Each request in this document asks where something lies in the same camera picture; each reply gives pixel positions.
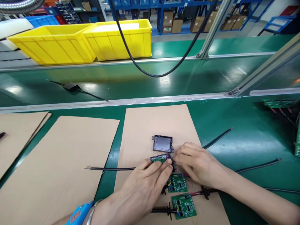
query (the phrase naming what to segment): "cardboard sheet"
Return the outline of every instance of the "cardboard sheet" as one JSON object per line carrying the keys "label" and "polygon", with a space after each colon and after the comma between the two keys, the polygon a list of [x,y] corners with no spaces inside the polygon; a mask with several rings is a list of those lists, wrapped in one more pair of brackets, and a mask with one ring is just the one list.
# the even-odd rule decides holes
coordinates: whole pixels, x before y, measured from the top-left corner
{"label": "cardboard sheet", "polygon": [[61,116],[0,189],[2,224],[50,225],[94,199],[119,120]]}
{"label": "cardboard sheet", "polygon": [[[155,152],[152,150],[153,140],[151,137],[155,134],[172,136],[175,151],[177,151],[184,142],[201,144],[185,104],[128,108],[125,115],[118,167],[135,167],[144,159],[163,154],[163,152]],[[177,173],[183,172],[181,167],[177,166],[176,168]],[[130,173],[131,171],[117,172],[115,191],[122,187],[122,184]],[[186,178],[186,183],[189,192],[196,192],[201,189],[200,185],[193,182],[190,178]],[[161,195],[155,207],[166,207],[169,202],[171,202],[171,196],[183,194],[166,192],[167,196]],[[151,213],[138,224],[230,224],[218,193],[212,193],[209,200],[206,200],[204,196],[195,196],[193,197],[193,202],[197,211],[197,216],[195,217],[176,220],[175,216],[173,216],[173,220],[170,221],[170,218],[166,214]]]}
{"label": "cardboard sheet", "polygon": [[0,177],[51,115],[48,112],[0,114],[0,132],[6,133],[0,139]]}

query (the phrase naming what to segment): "hanging black cable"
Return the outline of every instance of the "hanging black cable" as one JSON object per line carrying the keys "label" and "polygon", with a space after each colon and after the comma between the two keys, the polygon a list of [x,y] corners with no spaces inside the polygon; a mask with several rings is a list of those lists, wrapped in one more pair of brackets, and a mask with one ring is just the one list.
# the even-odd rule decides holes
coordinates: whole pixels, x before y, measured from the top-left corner
{"label": "hanging black cable", "polygon": [[[52,80],[48,80],[48,79],[47,79],[47,81],[50,81],[50,82],[55,83],[55,84],[59,84],[59,85],[63,86],[64,88],[65,88],[65,86],[66,86],[66,84],[63,84],[63,83],[60,83],[60,82],[57,82],[57,81],[52,81]],[[106,100],[105,98],[98,97],[98,96],[96,96],[96,95],[91,94],[90,92],[87,92],[87,91],[82,90],[77,84],[74,84],[74,85],[75,85],[75,86],[73,86],[71,89],[68,89],[68,88],[65,88],[65,89],[68,90],[68,91],[71,91],[71,92],[73,92],[74,90],[76,90],[76,91],[79,91],[79,92],[81,92],[81,93],[88,94],[88,95],[90,95],[90,96],[93,96],[93,97],[95,97],[95,98],[98,98],[98,99],[100,99],[100,100],[105,100],[105,101],[109,102],[109,101]]]}
{"label": "hanging black cable", "polygon": [[235,172],[236,173],[242,173],[242,172],[245,172],[245,171],[248,171],[248,170],[258,169],[258,168],[265,167],[265,166],[270,166],[270,165],[278,163],[280,161],[281,161],[281,158],[278,158],[278,159],[275,159],[273,161],[266,162],[266,163],[263,163],[263,164],[260,164],[260,165],[247,167],[247,168],[244,168],[244,169],[239,169],[239,170],[236,170]]}
{"label": "hanging black cable", "polygon": [[195,44],[196,40],[198,39],[198,37],[199,37],[201,31],[202,31],[203,28],[205,27],[205,25],[206,25],[206,23],[207,23],[207,21],[208,21],[208,19],[209,19],[210,14],[211,14],[212,11],[216,8],[217,3],[218,3],[218,0],[213,0],[213,2],[212,2],[212,4],[210,5],[209,10],[208,10],[208,12],[207,12],[207,14],[206,14],[206,17],[205,17],[205,19],[203,20],[203,22],[202,22],[202,24],[201,24],[201,26],[200,26],[198,32],[196,33],[196,35],[195,35],[195,37],[194,37],[194,39],[193,39],[191,45],[188,47],[187,52],[184,54],[184,56],[182,57],[182,59],[177,63],[177,65],[174,66],[174,68],[171,69],[171,70],[170,70],[169,72],[167,72],[167,73],[164,73],[164,74],[162,74],[162,75],[153,75],[153,74],[147,73],[147,72],[144,71],[142,68],[140,68],[140,66],[139,66],[139,65],[135,62],[135,60],[133,59],[133,57],[132,57],[132,55],[131,55],[131,53],[130,53],[130,50],[129,50],[128,46],[127,46],[125,37],[124,37],[124,35],[123,35],[122,29],[121,29],[121,26],[120,26],[120,23],[119,23],[119,19],[118,19],[117,13],[116,13],[116,9],[115,9],[114,2],[113,2],[113,0],[110,0],[110,5],[111,5],[112,13],[114,14],[114,16],[115,16],[115,18],[116,18],[116,22],[117,22],[117,25],[118,25],[118,28],[119,28],[119,31],[120,31],[120,35],[121,35],[121,37],[122,37],[122,40],[123,40],[123,42],[124,42],[124,45],[125,45],[125,48],[126,48],[126,50],[127,50],[127,52],[128,52],[129,57],[131,58],[131,60],[132,60],[132,62],[134,63],[134,65],[135,65],[141,72],[143,72],[144,74],[146,74],[146,75],[148,75],[148,76],[150,76],[150,77],[155,77],[155,78],[164,77],[164,76],[166,76],[166,75],[172,73],[175,69],[177,69],[177,68],[180,66],[180,64],[184,61],[184,59],[186,58],[186,56],[189,54],[189,52],[191,51],[192,47],[194,46],[194,44]]}
{"label": "hanging black cable", "polygon": [[208,143],[207,145],[205,145],[203,148],[204,149],[208,149],[209,147],[211,147],[212,145],[214,145],[218,140],[220,140],[222,137],[224,137],[226,134],[228,134],[230,131],[232,131],[233,129],[234,128],[228,129],[223,134],[221,134],[219,137],[217,137],[216,139],[212,140],[210,143]]}

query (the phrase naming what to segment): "blue wrist strap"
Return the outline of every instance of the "blue wrist strap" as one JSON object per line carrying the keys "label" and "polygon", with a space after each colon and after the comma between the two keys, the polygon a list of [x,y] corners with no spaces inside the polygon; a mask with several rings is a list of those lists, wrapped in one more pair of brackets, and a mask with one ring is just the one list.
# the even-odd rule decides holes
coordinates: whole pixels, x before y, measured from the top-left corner
{"label": "blue wrist strap", "polygon": [[90,203],[86,203],[82,206],[78,206],[77,209],[75,209],[75,211],[71,215],[71,217],[68,219],[66,225],[82,225],[92,205],[93,201],[91,201]]}

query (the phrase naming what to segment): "bracelet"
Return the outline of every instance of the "bracelet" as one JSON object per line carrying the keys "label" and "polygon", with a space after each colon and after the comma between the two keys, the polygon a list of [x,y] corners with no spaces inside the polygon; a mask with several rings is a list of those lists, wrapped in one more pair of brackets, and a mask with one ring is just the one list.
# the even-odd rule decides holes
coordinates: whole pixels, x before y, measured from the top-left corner
{"label": "bracelet", "polygon": [[87,220],[86,225],[91,225],[91,221],[92,221],[92,217],[93,217],[95,208],[96,208],[96,206],[98,205],[98,203],[101,202],[101,201],[102,201],[102,199],[99,200],[99,201],[97,201],[97,202],[93,205],[93,208],[92,208],[92,210],[91,210],[91,212],[90,212],[90,214],[89,214],[89,216],[88,216],[88,220]]}

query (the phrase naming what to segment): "yellow plastic crate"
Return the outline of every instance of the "yellow plastic crate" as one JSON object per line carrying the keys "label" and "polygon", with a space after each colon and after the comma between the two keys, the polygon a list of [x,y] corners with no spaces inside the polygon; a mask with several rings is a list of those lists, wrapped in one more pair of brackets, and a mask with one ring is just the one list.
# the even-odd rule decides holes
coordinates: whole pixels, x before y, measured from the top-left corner
{"label": "yellow plastic crate", "polygon": [[40,65],[91,63],[96,56],[82,32],[92,24],[42,26],[8,37]]}
{"label": "yellow plastic crate", "polygon": [[[150,57],[151,53],[151,24],[147,19],[123,20],[122,24],[138,23],[139,28],[122,30],[128,48],[134,58]],[[113,31],[95,31],[99,26],[115,25]],[[127,59],[129,55],[126,51],[119,30],[116,30],[117,23],[98,22],[83,32],[99,61]]]}

